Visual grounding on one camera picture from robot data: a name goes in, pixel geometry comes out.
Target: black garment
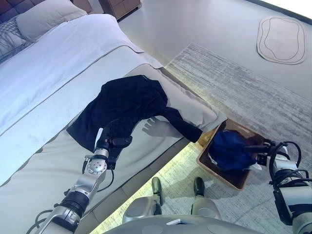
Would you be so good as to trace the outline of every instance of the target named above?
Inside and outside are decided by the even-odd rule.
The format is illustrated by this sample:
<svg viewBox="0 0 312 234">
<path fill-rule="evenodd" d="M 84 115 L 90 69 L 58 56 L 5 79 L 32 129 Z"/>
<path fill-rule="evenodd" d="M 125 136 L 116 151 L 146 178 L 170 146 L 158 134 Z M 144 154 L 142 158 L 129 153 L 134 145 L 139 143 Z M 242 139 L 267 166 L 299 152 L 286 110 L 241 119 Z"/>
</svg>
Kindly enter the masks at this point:
<svg viewBox="0 0 312 234">
<path fill-rule="evenodd" d="M 117 138 L 130 136 L 142 119 L 164 116 L 188 140 L 196 142 L 202 131 L 185 122 L 178 110 L 166 107 L 167 100 L 157 80 L 143 75 L 115 79 L 102 85 L 99 95 L 87 105 L 67 132 L 81 146 L 93 152 L 98 129 L 112 120 L 118 118 L 120 122 L 113 132 L 113 137 Z"/>
</svg>

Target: wooden tray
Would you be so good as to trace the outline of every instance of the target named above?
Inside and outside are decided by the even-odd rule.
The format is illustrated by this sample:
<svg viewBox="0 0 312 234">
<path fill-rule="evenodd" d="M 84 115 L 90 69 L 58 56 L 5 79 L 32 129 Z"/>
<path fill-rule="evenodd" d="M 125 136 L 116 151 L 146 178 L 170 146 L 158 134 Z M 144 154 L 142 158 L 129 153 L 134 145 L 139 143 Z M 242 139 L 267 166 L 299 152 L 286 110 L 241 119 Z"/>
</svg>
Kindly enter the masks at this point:
<svg viewBox="0 0 312 234">
<path fill-rule="evenodd" d="M 244 170 L 242 173 L 226 173 L 221 171 L 215 164 L 213 164 L 208 157 L 208 150 L 211 144 L 211 140 L 217 133 L 217 131 L 221 130 L 236 130 L 240 134 L 242 134 L 245 138 L 248 138 L 248 145 L 262 145 L 264 141 L 264 137 L 260 134 L 254 132 L 250 128 L 247 128 L 231 119 L 226 120 L 222 124 L 219 125 L 218 129 L 214 131 L 213 136 L 209 139 L 209 142 L 207 142 L 206 147 L 203 148 L 200 155 L 197 157 L 196 161 L 197 163 L 207 170 L 209 173 L 229 185 L 230 187 L 236 189 L 236 190 L 243 190 L 247 181 L 247 178 L 249 177 L 251 171 L 250 170 Z"/>
</svg>

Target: gray pillow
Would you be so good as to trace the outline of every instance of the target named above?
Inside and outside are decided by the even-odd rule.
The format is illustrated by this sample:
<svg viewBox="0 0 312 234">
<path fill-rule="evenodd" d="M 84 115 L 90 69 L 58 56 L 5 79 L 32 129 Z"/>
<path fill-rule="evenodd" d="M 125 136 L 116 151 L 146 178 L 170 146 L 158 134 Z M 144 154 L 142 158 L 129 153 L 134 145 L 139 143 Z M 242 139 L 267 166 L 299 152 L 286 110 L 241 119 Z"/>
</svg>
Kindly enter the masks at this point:
<svg viewBox="0 0 312 234">
<path fill-rule="evenodd" d="M 46 0 L 18 15 L 16 21 L 21 34 L 31 42 L 36 42 L 55 26 L 86 14 L 69 0 Z"/>
<path fill-rule="evenodd" d="M 19 32 L 16 18 L 0 24 L 0 63 L 25 49 L 27 42 Z"/>
</svg>

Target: carpet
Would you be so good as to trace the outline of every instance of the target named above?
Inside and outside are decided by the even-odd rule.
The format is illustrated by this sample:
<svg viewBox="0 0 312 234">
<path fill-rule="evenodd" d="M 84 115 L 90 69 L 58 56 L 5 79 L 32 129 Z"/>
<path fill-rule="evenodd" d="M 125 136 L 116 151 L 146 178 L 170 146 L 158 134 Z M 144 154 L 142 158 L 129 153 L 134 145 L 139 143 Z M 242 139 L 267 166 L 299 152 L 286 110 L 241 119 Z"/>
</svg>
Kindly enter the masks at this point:
<svg viewBox="0 0 312 234">
<path fill-rule="evenodd" d="M 195 44 L 183 50 L 166 69 L 234 121 L 269 139 L 299 143 L 303 157 L 300 168 L 311 174 L 310 101 Z M 164 191 L 164 215 L 190 214 L 193 180 L 200 176 L 205 181 L 205 196 L 216 203 L 223 220 L 266 234 L 293 233 L 279 220 L 268 171 L 253 171 L 245 189 L 239 192 L 196 163 L 200 151 L 198 145 L 190 143 L 155 175 Z M 92 234 L 120 225 L 128 205 L 137 197 L 151 194 L 150 180 Z"/>
</svg>

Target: upholstered headboard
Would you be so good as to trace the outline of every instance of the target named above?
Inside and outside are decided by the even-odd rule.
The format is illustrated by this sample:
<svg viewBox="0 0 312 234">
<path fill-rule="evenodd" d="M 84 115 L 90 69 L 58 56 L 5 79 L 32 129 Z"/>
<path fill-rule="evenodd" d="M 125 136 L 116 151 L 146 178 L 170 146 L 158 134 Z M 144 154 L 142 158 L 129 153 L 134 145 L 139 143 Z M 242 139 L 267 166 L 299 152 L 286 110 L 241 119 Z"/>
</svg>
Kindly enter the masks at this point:
<svg viewBox="0 0 312 234">
<path fill-rule="evenodd" d="M 44 0 L 0 0 L 0 23 L 24 13 L 42 1 Z M 92 12 L 92 7 L 88 0 L 74 0 L 73 2 L 74 5 L 85 10 L 87 13 Z"/>
</svg>

